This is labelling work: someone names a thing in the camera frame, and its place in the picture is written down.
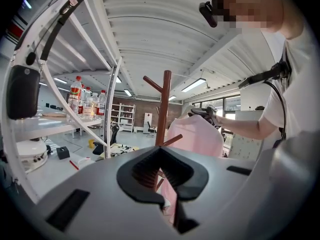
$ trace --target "black speaker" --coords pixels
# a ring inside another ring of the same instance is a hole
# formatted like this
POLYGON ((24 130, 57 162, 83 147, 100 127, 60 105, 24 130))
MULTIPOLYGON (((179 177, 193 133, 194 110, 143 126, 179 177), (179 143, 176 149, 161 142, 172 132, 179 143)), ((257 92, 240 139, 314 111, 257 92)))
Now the black speaker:
POLYGON ((21 65, 12 67, 6 93, 6 110, 10 119, 36 115, 39 96, 39 71, 21 65))

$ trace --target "black chair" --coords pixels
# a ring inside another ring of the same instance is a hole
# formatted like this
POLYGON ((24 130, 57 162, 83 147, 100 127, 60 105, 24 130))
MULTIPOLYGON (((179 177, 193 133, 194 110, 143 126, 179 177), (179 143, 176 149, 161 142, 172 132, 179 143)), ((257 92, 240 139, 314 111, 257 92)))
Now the black chair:
POLYGON ((147 121, 148 123, 148 132, 151 133, 151 137, 153 138, 154 137, 154 133, 156 133, 156 128, 154 126, 151 126, 150 123, 147 121))
MULTIPOLYGON (((112 131, 112 136, 111 136, 111 140, 110 140, 110 146, 113 144, 113 143, 117 143, 117 133, 119 131, 119 125, 114 125, 112 128, 111 128, 111 131, 112 131)), ((99 142, 96 142, 94 141, 93 142, 94 145, 96 145, 95 149, 92 151, 93 154, 95 155, 98 155, 100 156, 103 152, 104 152, 104 145, 102 145, 101 143, 99 142)))

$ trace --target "black box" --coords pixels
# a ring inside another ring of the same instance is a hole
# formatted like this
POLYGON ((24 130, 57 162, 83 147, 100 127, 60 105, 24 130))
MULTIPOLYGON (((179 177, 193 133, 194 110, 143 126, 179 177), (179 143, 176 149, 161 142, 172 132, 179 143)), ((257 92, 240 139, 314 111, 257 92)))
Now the black box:
POLYGON ((70 157, 69 150, 66 146, 57 147, 56 152, 60 160, 70 157))

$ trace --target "black strap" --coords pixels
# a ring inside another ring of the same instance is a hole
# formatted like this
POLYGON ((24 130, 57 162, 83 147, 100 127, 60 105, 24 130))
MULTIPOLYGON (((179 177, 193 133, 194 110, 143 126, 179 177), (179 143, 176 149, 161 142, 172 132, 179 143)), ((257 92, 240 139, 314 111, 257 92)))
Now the black strap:
POLYGON ((72 6, 65 14, 63 14, 59 19, 57 24, 55 25, 54 29, 52 30, 48 40, 45 43, 45 46, 43 48, 43 51, 41 53, 40 60, 46 61, 48 59, 50 50, 52 45, 54 44, 54 41, 56 40, 56 37, 60 31, 60 29, 63 27, 63 25, 66 23, 67 19, 69 19, 70 15, 77 9, 77 7, 83 2, 84 0, 77 0, 78 3, 75 6, 72 6))

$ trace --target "white bookshelf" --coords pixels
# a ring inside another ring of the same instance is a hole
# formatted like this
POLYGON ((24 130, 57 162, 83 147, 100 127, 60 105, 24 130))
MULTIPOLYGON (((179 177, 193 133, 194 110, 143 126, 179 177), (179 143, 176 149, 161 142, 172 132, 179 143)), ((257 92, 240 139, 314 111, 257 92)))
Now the white bookshelf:
POLYGON ((111 119, 114 124, 118 124, 124 131, 133 132, 135 125, 136 105, 112 104, 111 119))

